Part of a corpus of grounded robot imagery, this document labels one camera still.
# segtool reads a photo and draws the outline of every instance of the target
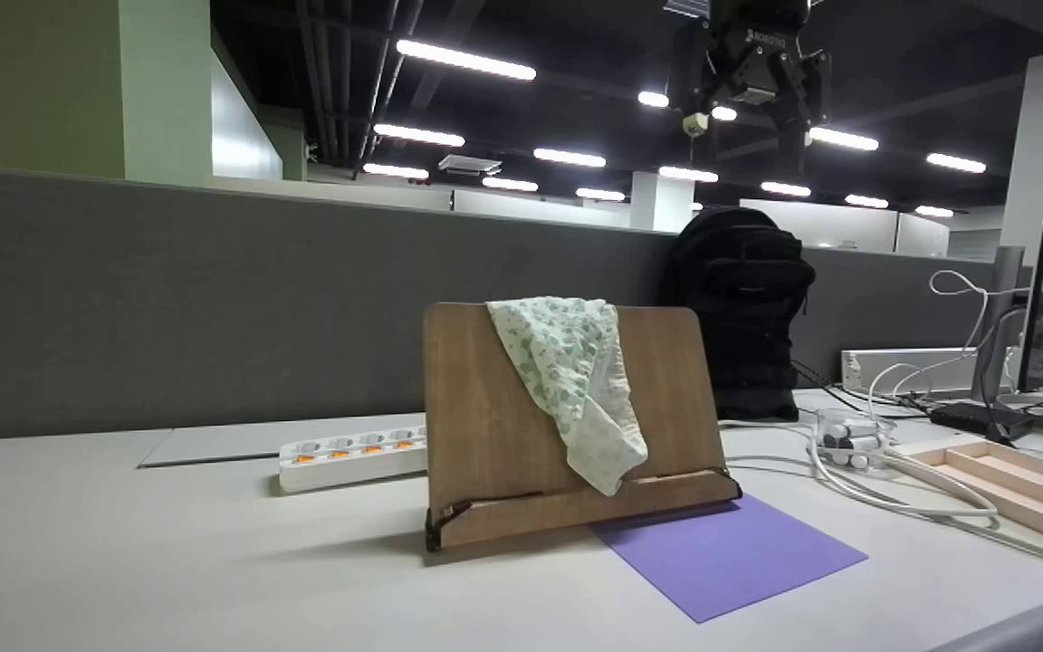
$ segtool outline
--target purple mat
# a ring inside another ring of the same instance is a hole
[[[749,496],[714,513],[599,524],[599,538],[694,623],[865,563]]]

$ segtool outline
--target white cloth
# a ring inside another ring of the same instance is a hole
[[[528,296],[489,303],[528,399],[553,416],[566,465],[614,496],[648,461],[624,365],[620,313],[606,301]]]

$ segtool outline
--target black ceiling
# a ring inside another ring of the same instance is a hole
[[[755,183],[780,169],[774,129],[753,114],[691,148],[677,116],[638,107],[640,87],[670,80],[683,27],[662,0],[212,0],[212,21],[254,100],[302,110],[316,157],[334,166],[359,166],[376,107],[386,123],[458,129],[468,157],[502,161],[502,174],[536,179],[553,197],[701,164],[723,183],[699,199],[717,204],[755,197]],[[397,61],[392,43],[404,32],[528,61],[538,80]],[[829,123],[883,142],[875,157],[810,148],[799,183],[818,199],[1003,204],[1023,61],[1043,53],[1043,0],[822,0],[803,47],[833,53]],[[607,169],[536,164],[536,145],[606,152]],[[986,161],[987,174],[922,166],[929,148]],[[440,157],[393,142],[368,152],[429,169]]]

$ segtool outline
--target ceiling light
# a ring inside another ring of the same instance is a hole
[[[929,152],[927,164],[963,169],[963,174],[986,174],[987,169],[987,164],[981,164],[981,161],[963,161],[963,157],[946,157],[946,152]]]
[[[670,110],[670,98],[659,93],[659,92],[640,92],[640,93],[638,93],[638,107],[643,107],[643,110]]]
[[[566,166],[606,166],[600,157],[566,152],[566,148],[532,148],[532,161],[566,164]]]
[[[480,179],[485,190],[502,190],[502,192],[536,192],[536,183],[526,179]]]
[[[865,135],[846,135],[846,129],[829,129],[829,127],[810,127],[806,142],[838,145],[838,148],[854,148],[854,152],[875,152],[880,142]]]
[[[957,210],[949,210],[949,207],[915,207],[915,215],[922,215],[922,219],[941,219],[941,221],[952,221],[952,219],[957,219]]]
[[[402,127],[402,123],[376,123],[373,129],[380,137],[392,137],[392,142],[423,142],[423,145],[438,145],[438,148],[463,148],[463,137],[446,135],[446,129],[416,129],[416,127]]]
[[[469,50],[434,47],[434,43],[421,43],[421,40],[397,40],[397,53],[434,61],[434,64],[469,69],[469,73],[485,73],[485,76],[508,76],[508,80],[526,80],[526,82],[536,80],[532,64],[516,64],[516,61],[502,61],[502,58],[480,58]]]
[[[578,199],[589,199],[589,204],[625,204],[625,192],[612,192],[612,190],[578,190]]]
[[[409,179],[409,183],[426,183],[426,169],[421,169],[421,166],[367,164],[367,174],[373,174],[373,179]]]
[[[770,197],[799,197],[799,199],[806,199],[806,197],[810,197],[810,190],[806,190],[806,184],[781,184],[781,183],[764,183],[761,190],[764,190],[764,192],[770,192]]]
[[[887,199],[883,199],[883,197],[846,197],[844,204],[852,204],[852,207],[887,210]]]
[[[694,184],[717,184],[717,174],[714,174],[714,169],[691,169],[691,166],[659,166],[659,179],[694,183]]]
[[[710,116],[714,116],[717,123],[735,123],[735,120],[740,120],[740,114],[735,114],[732,107],[714,107]]]

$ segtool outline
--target white desk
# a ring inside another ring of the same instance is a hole
[[[0,652],[915,652],[1043,600],[1040,557],[852,504],[799,465],[753,461],[803,455],[774,433],[723,436],[743,489],[869,563],[705,626],[585,530],[423,565],[423,480],[270,496],[267,461],[134,472],[169,439],[0,443]]]

